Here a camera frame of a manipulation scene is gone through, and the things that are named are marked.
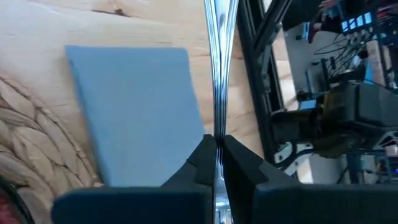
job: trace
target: wood grain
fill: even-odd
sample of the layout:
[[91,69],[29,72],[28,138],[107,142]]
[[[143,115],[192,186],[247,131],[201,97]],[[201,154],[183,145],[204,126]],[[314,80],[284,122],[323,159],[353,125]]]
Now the wood grain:
[[[110,14],[117,10],[125,16]],[[38,96],[91,152],[63,49],[67,44],[186,48],[200,113],[206,131],[212,132],[213,94],[202,0],[0,1],[0,68]],[[237,34],[229,81],[228,133],[262,156]],[[287,89],[292,89],[291,83],[284,83],[282,89],[288,84]]]
[[299,103],[296,100],[296,90],[294,87],[292,71],[287,54],[287,47],[283,31],[280,31],[272,48],[277,65],[279,84],[282,91],[285,107],[288,110],[297,110]]
[[[389,86],[390,83],[386,83],[384,78],[383,69],[381,65],[381,54],[379,51],[379,45],[377,41],[370,41],[366,44],[366,48],[369,52],[369,63],[371,64],[371,70],[373,73],[373,81],[382,86]],[[384,60],[386,61],[386,68],[391,68],[391,58],[389,56],[389,50],[386,46],[383,46],[382,52],[384,54]]]

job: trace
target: wire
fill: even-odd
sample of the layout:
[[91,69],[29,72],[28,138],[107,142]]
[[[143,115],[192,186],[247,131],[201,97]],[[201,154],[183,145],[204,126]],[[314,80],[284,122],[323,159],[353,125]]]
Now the wire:
[[340,174],[340,176],[338,177],[338,179],[337,179],[337,181],[336,181],[336,184],[340,184],[340,183],[341,183],[341,181],[344,179],[344,176],[345,176],[345,174],[347,173],[347,171],[348,171],[348,166],[345,167],[345,168],[343,169],[343,171],[341,171],[341,174]]
[[[348,50],[349,48],[348,47],[345,47],[344,48],[344,51],[342,51],[342,52],[340,52],[339,53],[339,55],[335,58],[335,64],[337,64],[337,63],[339,63],[339,62],[341,62],[341,56],[343,56],[343,54]],[[330,68],[331,68],[331,65],[329,65],[328,66],[328,68],[327,68],[327,70],[328,70],[328,73],[330,73]]]
[[344,57],[340,58],[344,54],[344,52],[346,52],[347,49],[345,49],[341,54],[339,54],[339,56],[335,60],[336,60],[336,63],[339,62],[341,64],[341,66],[339,68],[337,68],[331,74],[331,76],[334,77],[335,75],[339,74],[341,72],[341,69],[344,66],[346,66],[346,68],[347,68],[347,63],[350,63],[353,60],[353,57],[355,57],[355,55],[357,55],[359,53],[359,51],[362,49],[362,47],[366,44],[366,42],[368,42],[372,38],[372,36],[373,36],[373,34],[370,34],[367,39],[361,40],[360,44],[353,46]]
[[314,53],[314,55],[325,55],[325,54],[330,54],[330,53],[333,53],[333,52],[336,52],[336,51],[339,51],[339,50],[343,50],[343,49],[345,49],[345,48],[346,48],[346,46],[343,46],[343,47],[340,47],[340,48],[337,48],[337,49],[329,50],[329,51],[327,51],[327,52]]
[[[348,24],[348,27],[349,27],[350,25],[352,25],[354,22],[355,22],[355,20],[351,21],[351,22]],[[340,42],[342,42],[342,41],[346,41],[346,39],[343,39],[343,40],[339,40],[339,41],[336,42],[337,38],[338,38],[341,34],[343,34],[343,33],[337,34],[336,37],[333,39],[333,42],[332,42],[331,44],[327,45],[326,47],[322,47],[322,48],[316,50],[315,53],[314,53],[314,55],[329,54],[329,53],[333,53],[333,52],[336,52],[336,51],[341,50],[341,49],[335,49],[335,50],[331,50],[331,51],[329,51],[329,52],[319,52],[319,51],[321,51],[321,50],[323,50],[323,49],[326,49],[326,48],[328,48],[328,47],[331,47],[332,45],[336,45],[337,43],[340,43]]]

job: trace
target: wooden surface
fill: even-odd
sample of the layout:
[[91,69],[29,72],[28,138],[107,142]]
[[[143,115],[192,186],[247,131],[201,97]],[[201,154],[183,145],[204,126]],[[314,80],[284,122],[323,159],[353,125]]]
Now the wooden surface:
[[[121,16],[106,13],[115,11]],[[65,45],[185,47],[200,113],[206,131],[212,133],[207,38],[203,0],[0,1],[0,73],[7,73],[39,97],[89,152],[91,144],[74,94]],[[294,107],[294,87],[282,38],[280,35],[274,45],[275,54],[284,98]],[[262,155],[237,35],[229,78],[228,134]]]
[[[386,84],[386,80],[383,75],[383,69],[381,66],[381,55],[379,51],[379,45],[377,41],[370,41],[366,44],[366,48],[369,52],[369,58],[368,61],[371,64],[371,70],[373,73],[373,81],[375,83],[378,83],[382,86],[390,86],[390,83]],[[383,46],[383,51],[384,53],[384,60],[386,61],[386,68],[390,69],[391,68],[391,58],[389,56],[389,50],[386,46]]]

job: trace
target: red object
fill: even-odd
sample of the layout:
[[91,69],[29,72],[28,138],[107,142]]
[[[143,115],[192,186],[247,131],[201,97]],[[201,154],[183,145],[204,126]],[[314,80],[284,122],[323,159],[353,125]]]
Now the red object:
[[397,13],[398,13],[398,4],[393,4],[387,7],[379,8],[379,10],[377,11],[377,18],[379,20],[383,20],[391,16],[391,14],[397,14]]
[[3,192],[0,192],[0,224],[20,224]]
[[313,23],[310,23],[310,27],[308,28],[308,43],[312,44],[313,38],[315,37],[315,34],[317,34],[319,30],[315,30],[313,28]]

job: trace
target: cable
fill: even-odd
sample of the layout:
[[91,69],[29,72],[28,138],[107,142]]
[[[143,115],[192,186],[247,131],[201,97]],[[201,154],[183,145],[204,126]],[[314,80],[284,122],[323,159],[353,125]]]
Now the cable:
[[340,176],[338,177],[338,179],[337,179],[337,181],[336,181],[336,184],[340,184],[340,183],[341,183],[341,181],[344,179],[344,176],[345,176],[345,174],[347,173],[347,171],[348,171],[348,167],[345,167],[345,168],[343,169],[343,171],[341,171],[341,174],[340,174]]
[[[368,11],[369,11],[368,8],[372,8],[372,5],[373,5],[375,2],[377,2],[377,0],[372,0],[372,1],[370,1],[370,2],[369,2],[369,5],[367,5],[367,7],[365,7],[365,8],[363,9],[363,11],[360,12],[360,14],[364,14],[364,13],[368,12]],[[355,22],[356,22],[356,19],[353,19],[352,21],[349,22],[349,24],[347,25],[347,27],[350,27],[350,26],[351,26],[352,24],[354,24]],[[329,45],[327,45],[327,46],[325,46],[325,47],[322,47],[322,48],[318,49],[317,51],[315,51],[315,53],[314,53],[314,55],[325,55],[325,54],[330,54],[330,53],[339,51],[339,55],[337,56],[337,58],[335,58],[335,63],[342,62],[343,60],[345,60],[345,61],[343,62],[343,65],[342,65],[339,69],[335,70],[335,72],[333,73],[333,75],[335,75],[337,72],[339,72],[350,60],[353,59],[353,57],[355,56],[355,54],[352,55],[351,57],[349,57],[349,56],[350,56],[352,53],[354,53],[354,51],[357,51],[357,53],[358,53],[358,51],[360,50],[360,48],[363,46],[363,44],[361,44],[359,47],[358,47],[358,46],[355,46],[354,48],[355,48],[356,50],[350,50],[350,51],[348,52],[348,54],[346,54],[345,56],[344,56],[344,54],[346,53],[346,51],[347,51],[347,49],[348,49],[348,47],[349,47],[349,45],[350,45],[350,42],[349,42],[349,41],[348,41],[348,43],[347,43],[346,45],[344,45],[344,46],[342,46],[342,47],[338,47],[337,49],[330,50],[330,51],[327,51],[327,52],[320,52],[320,51],[323,50],[323,49],[327,49],[328,47],[331,47],[332,45],[337,45],[338,43],[344,41],[344,40],[336,41],[337,38],[338,38],[341,34],[342,34],[342,33],[336,35],[336,37],[335,37],[335,39],[333,40],[333,43],[332,43],[332,44],[329,44]],[[329,65],[328,68],[327,68],[328,73],[330,72],[330,68],[331,68],[331,65]]]
[[[344,54],[348,49],[349,49],[348,47],[345,48],[345,50],[342,51],[342,53],[340,53],[339,56],[337,56],[337,58],[335,59],[335,63],[336,63],[336,64],[337,64],[337,63],[340,63],[341,66],[340,66],[339,68],[335,69],[335,71],[330,75],[331,77],[334,77],[337,73],[340,73],[340,72],[341,72],[340,70],[345,66],[347,60],[346,60],[345,62],[343,62],[343,63],[342,63],[342,61],[343,61],[348,55],[350,55],[350,54],[353,52],[353,50],[354,50],[354,49],[350,49],[349,52],[348,52],[345,56],[343,56],[343,54]],[[330,73],[330,68],[331,68],[331,65],[329,65],[329,67],[327,68],[328,73]]]
[[342,54],[340,54],[337,58],[336,58],[336,63],[341,63],[341,66],[339,68],[337,68],[332,74],[331,76],[334,77],[335,75],[339,74],[341,72],[341,69],[347,65],[347,63],[351,62],[353,57],[355,57],[355,55],[357,55],[359,53],[359,51],[362,49],[362,47],[366,44],[366,42],[368,42],[371,38],[372,38],[373,34],[370,34],[369,37],[365,40],[361,40],[360,44],[357,44],[355,46],[353,46],[349,52],[342,57],[340,60],[338,60],[346,51],[343,51]]

